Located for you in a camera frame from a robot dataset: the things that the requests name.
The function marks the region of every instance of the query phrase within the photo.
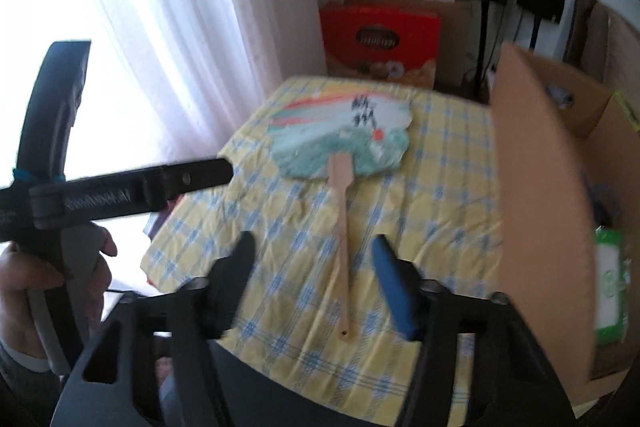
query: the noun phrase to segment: yellow checkered tablecloth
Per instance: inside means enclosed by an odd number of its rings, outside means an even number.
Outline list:
[[[289,180],[270,158],[270,116],[299,98],[376,90],[409,100],[411,144],[401,168],[348,190],[351,338],[340,340],[335,287],[337,209],[324,182]],[[393,425],[418,344],[394,330],[371,262],[386,234],[402,259],[457,293],[484,297],[500,260],[500,210],[492,119],[487,108],[401,87],[327,78],[285,83],[230,140],[227,187],[185,197],[142,260],[161,291],[205,275],[242,230],[257,239],[257,266],[235,327],[220,341],[254,369],[339,412]],[[472,341],[462,339],[451,424],[462,425]]]

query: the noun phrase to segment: red gift box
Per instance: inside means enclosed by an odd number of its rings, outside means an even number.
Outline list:
[[[320,10],[331,76],[433,88],[440,19],[395,7],[329,5]]]

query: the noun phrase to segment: human hand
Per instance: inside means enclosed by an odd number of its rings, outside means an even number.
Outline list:
[[[118,248],[107,229],[104,231],[102,253],[114,257]],[[0,339],[12,349],[46,359],[25,290],[49,290],[62,286],[64,276],[46,261],[17,250],[13,243],[0,255]],[[111,271],[99,255],[94,274],[89,281],[84,313],[90,328],[100,325],[104,307],[104,292],[111,284]]]

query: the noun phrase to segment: finger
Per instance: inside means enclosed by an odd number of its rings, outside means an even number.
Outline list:
[[[118,247],[116,246],[113,237],[111,237],[111,232],[105,229],[104,227],[100,227],[104,232],[104,244],[102,245],[102,249],[100,250],[102,253],[108,255],[109,257],[116,257],[118,254]]]
[[[99,299],[111,284],[111,270],[104,257],[99,256],[95,264],[94,273],[89,280],[87,296],[89,299]]]
[[[9,245],[7,245],[7,247],[4,249],[5,252],[15,252],[18,251],[18,245],[16,245],[13,241],[9,243]]]
[[[65,278],[46,261],[30,253],[6,250],[0,256],[0,288],[49,290],[65,283]]]
[[[172,359],[164,357],[156,360],[156,378],[158,379],[158,387],[164,383],[173,370],[174,364]]]
[[[84,306],[84,315],[87,318],[87,323],[92,330],[97,330],[100,327],[100,321],[102,320],[102,310],[104,309],[104,295],[101,295],[98,299],[90,299]]]

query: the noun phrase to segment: painted fan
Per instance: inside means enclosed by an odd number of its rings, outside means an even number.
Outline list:
[[[327,94],[287,105],[268,130],[271,153],[285,177],[322,179],[338,203],[339,331],[349,333],[349,252],[346,190],[356,176],[400,166],[409,146],[408,102],[375,92]]]

